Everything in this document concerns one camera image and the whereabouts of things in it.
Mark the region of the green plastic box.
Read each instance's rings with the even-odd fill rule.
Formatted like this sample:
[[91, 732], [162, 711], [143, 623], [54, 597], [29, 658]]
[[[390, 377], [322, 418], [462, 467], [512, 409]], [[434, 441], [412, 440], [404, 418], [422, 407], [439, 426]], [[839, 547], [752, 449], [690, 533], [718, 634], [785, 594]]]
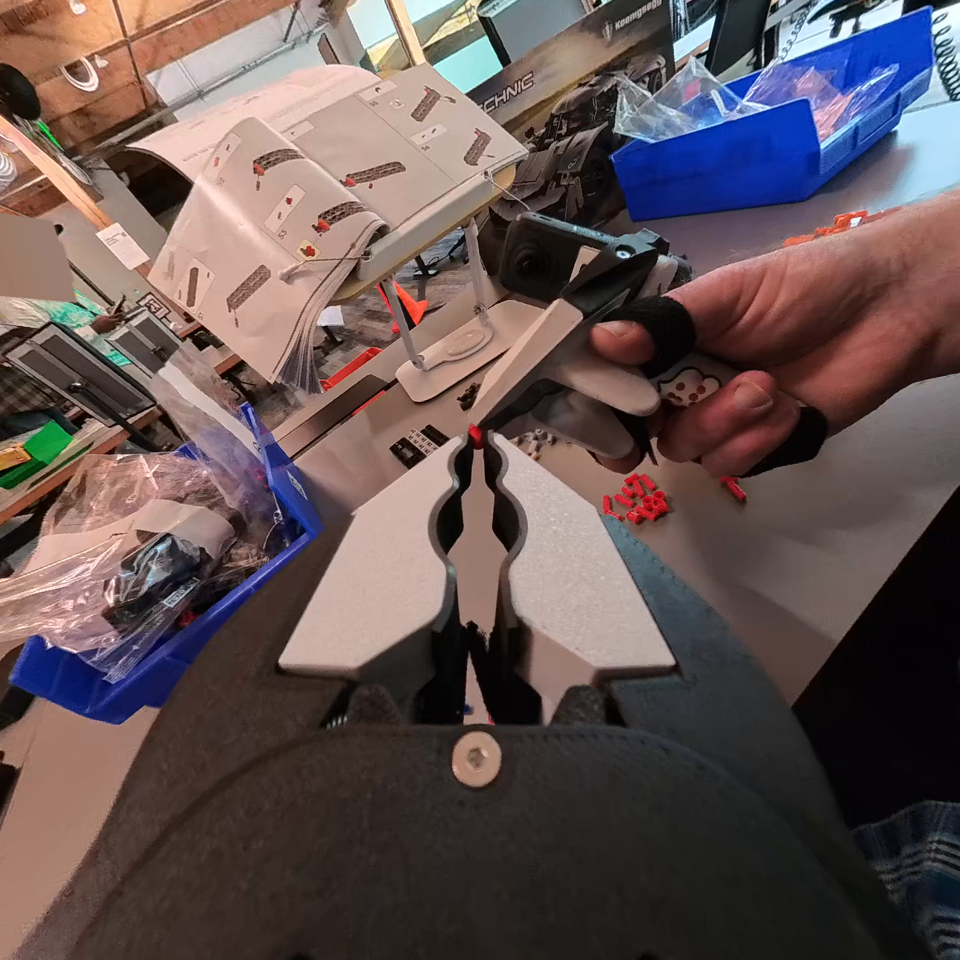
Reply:
[[2, 490], [11, 490], [49, 467], [72, 440], [73, 435], [63, 426], [49, 420], [35, 430], [2, 441]]

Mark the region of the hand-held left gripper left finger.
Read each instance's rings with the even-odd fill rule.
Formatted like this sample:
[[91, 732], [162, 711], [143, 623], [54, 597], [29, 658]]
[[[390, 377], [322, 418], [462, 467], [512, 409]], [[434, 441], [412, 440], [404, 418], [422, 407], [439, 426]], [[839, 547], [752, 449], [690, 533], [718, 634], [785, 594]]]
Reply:
[[469, 643], [450, 549], [473, 466], [471, 438], [451, 438], [354, 511], [280, 671], [381, 686], [415, 722], [463, 722]]

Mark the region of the pile of red pins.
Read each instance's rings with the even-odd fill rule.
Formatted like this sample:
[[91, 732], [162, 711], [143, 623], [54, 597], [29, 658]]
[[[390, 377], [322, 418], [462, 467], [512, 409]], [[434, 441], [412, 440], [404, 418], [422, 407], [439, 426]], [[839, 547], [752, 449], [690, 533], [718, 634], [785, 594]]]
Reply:
[[[741, 510], [749, 502], [749, 493], [742, 480], [725, 475], [710, 481], [711, 486]], [[620, 486], [602, 494], [599, 511], [603, 516], [620, 523], [636, 526], [654, 523], [676, 512], [676, 497], [663, 488], [655, 478], [644, 472], [624, 476]]]

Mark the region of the clear plastic parts bag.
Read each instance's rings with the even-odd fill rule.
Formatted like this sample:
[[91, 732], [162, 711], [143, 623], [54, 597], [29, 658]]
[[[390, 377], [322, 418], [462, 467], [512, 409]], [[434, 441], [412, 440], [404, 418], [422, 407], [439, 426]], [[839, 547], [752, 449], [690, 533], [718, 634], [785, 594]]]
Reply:
[[290, 541], [252, 433], [210, 361], [183, 347], [151, 378], [186, 448], [85, 458], [2, 581], [2, 651], [39, 637], [106, 681]]

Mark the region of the pile of orange pieces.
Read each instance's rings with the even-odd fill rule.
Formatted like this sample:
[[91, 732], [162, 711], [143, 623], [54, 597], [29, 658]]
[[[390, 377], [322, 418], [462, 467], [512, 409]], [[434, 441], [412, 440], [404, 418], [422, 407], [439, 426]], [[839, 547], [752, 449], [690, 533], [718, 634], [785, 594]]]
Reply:
[[791, 236], [785, 238], [781, 245], [781, 249], [792, 248], [796, 246], [801, 246], [807, 243], [810, 243], [816, 239], [834, 236], [838, 234], [846, 234], [847, 232], [854, 230], [857, 227], [864, 226], [871, 222], [876, 222], [885, 215], [899, 210], [899, 207], [893, 207], [889, 209], [882, 209], [877, 211], [868, 211], [866, 209], [861, 209], [857, 211], [849, 211], [846, 213], [837, 214], [833, 221], [825, 225], [818, 226], [813, 229], [812, 232], [806, 234], [799, 234], [796, 236]]

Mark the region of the blue storage bin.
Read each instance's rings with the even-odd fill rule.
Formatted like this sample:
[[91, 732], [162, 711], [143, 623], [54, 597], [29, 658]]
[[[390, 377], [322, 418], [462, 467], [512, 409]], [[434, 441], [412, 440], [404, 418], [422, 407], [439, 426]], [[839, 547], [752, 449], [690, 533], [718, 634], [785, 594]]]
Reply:
[[160, 709], [213, 636], [323, 532], [323, 522], [306, 494], [299, 469], [250, 403], [243, 403], [239, 410], [278, 503], [289, 544], [206, 612], [154, 644], [125, 678], [107, 681], [77, 655], [50, 647], [34, 636], [19, 649], [10, 666], [6, 678], [10, 688], [111, 725], [125, 723], [144, 708]]
[[658, 142], [630, 139], [611, 156], [633, 221], [783, 205], [810, 198], [900, 123], [930, 88], [932, 11], [924, 7], [787, 60], [844, 101], [826, 135], [801, 95]]

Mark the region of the orange plastic bracket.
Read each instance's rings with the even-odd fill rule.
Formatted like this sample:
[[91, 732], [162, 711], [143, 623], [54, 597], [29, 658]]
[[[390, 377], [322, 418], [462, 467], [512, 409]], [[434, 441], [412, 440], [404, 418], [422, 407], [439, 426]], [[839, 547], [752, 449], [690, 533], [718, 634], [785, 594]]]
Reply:
[[338, 384], [352, 376], [358, 370], [360, 370], [367, 363], [371, 362], [373, 359], [377, 358], [379, 354], [382, 353], [382, 349], [372, 346], [366, 350], [359, 353], [352, 360], [347, 362], [344, 366], [331, 373], [330, 376], [322, 378], [319, 381], [319, 385], [323, 392], [329, 392]]

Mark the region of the white book stand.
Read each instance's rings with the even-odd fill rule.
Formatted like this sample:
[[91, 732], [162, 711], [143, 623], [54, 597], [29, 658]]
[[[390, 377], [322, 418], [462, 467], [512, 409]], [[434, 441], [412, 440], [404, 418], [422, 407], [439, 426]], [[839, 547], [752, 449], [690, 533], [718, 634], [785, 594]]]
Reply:
[[397, 271], [414, 256], [455, 228], [464, 228], [470, 271], [468, 295], [450, 301], [437, 315], [439, 320], [451, 321], [452, 330], [428, 345], [417, 345], [411, 330], [401, 333], [407, 360], [392, 377], [413, 402], [436, 398], [496, 360], [538, 314], [531, 306], [500, 305], [507, 296], [498, 280], [502, 248], [480, 246], [478, 239], [477, 216], [512, 191], [519, 167], [513, 163], [494, 173], [474, 176], [398, 229], [371, 242], [334, 296], [333, 303], [341, 305], [382, 282], [392, 283]]

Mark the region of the grey metal cabinet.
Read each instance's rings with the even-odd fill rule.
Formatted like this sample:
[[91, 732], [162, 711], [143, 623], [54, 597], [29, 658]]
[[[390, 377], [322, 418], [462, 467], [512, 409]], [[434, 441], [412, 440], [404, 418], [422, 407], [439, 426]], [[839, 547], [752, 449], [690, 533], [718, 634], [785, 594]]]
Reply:
[[105, 426], [132, 426], [158, 407], [144, 383], [53, 321], [4, 334], [2, 359]]

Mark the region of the black open lego frame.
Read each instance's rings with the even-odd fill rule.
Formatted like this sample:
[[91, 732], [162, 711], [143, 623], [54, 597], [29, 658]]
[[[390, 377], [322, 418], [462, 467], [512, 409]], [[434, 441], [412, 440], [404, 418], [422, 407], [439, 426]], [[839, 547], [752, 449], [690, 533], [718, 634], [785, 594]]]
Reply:
[[[422, 429], [422, 428], [424, 428], [425, 426], [426, 426], [426, 425], [424, 425], [424, 426], [422, 426], [422, 427], [420, 427], [420, 428], [413, 428], [413, 429]], [[432, 424], [429, 424], [429, 426], [431, 426], [434, 430], [438, 431], [438, 433], [442, 433], [443, 435], [445, 435], [445, 436], [448, 438], [448, 442], [450, 441], [450, 437], [447, 436], [447, 435], [446, 435], [445, 433], [443, 433], [442, 431], [440, 431], [437, 427], [433, 426]], [[402, 436], [401, 438], [399, 438], [398, 440], [396, 440], [396, 441], [390, 446], [390, 453], [391, 453], [391, 454], [393, 455], [393, 457], [394, 457], [398, 462], [400, 462], [401, 465], [402, 465], [406, 470], [408, 470], [408, 471], [409, 471], [409, 470], [412, 470], [412, 469], [413, 469], [415, 466], [417, 466], [418, 464], [424, 462], [424, 461], [427, 459], [427, 457], [429, 457], [432, 453], [434, 453], [435, 451], [438, 450], [438, 449], [437, 449], [437, 450], [433, 451], [432, 453], [430, 453], [429, 455], [426, 455], [425, 452], [423, 452], [422, 450], [420, 450], [420, 449], [418, 449], [416, 446], [414, 446], [414, 444], [413, 444], [413, 443], [411, 442], [411, 440], [408, 438], [408, 434], [410, 433], [410, 431], [408, 431], [407, 434], [405, 434], [404, 436]]]

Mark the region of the crumpled clear plastic bag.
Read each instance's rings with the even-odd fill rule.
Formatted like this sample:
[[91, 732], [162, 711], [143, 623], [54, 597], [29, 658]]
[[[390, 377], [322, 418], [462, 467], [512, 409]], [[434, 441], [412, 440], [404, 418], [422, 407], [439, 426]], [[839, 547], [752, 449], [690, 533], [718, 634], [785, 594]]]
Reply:
[[743, 95], [720, 82], [698, 59], [690, 60], [654, 94], [620, 78], [614, 130], [627, 138], [661, 142], [803, 101], [824, 142], [879, 102], [900, 69], [898, 63], [874, 67], [866, 79], [843, 90], [839, 78], [847, 64], [845, 57], [827, 67], [779, 58], [759, 72]]

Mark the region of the instruction booklet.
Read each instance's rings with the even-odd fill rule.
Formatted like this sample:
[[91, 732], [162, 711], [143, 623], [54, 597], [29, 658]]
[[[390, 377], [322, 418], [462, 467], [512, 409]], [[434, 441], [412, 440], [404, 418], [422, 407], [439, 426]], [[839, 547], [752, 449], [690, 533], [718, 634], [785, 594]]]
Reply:
[[150, 285], [260, 377], [307, 394], [314, 330], [368, 246], [528, 154], [428, 64], [302, 70], [133, 149], [190, 186]]

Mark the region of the person's right hand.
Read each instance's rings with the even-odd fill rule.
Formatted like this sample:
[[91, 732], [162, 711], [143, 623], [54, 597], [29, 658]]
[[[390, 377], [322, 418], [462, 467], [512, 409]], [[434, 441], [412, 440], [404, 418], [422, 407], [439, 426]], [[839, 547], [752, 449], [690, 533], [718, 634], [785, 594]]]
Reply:
[[920, 257], [928, 206], [702, 275], [672, 294], [695, 346], [740, 373], [701, 405], [667, 414], [660, 456], [742, 477], [783, 445], [802, 409], [836, 434], [922, 382]]

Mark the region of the black car picture box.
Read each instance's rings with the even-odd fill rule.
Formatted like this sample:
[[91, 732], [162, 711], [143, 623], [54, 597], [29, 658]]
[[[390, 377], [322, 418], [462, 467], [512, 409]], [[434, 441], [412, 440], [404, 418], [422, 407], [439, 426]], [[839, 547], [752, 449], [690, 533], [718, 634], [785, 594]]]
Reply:
[[488, 269], [524, 210], [597, 227], [626, 202], [612, 154], [620, 83], [657, 93], [675, 69], [670, 2], [604, 2], [513, 58], [467, 96], [527, 148], [510, 197], [498, 195], [478, 228]]

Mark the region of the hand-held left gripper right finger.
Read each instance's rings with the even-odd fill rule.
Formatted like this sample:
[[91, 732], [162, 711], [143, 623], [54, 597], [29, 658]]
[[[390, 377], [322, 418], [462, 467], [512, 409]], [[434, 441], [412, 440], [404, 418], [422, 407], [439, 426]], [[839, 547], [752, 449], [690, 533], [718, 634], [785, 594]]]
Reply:
[[495, 724], [547, 724], [569, 690], [663, 677], [677, 661], [606, 515], [499, 435], [487, 435], [491, 529], [506, 555], [482, 655]]

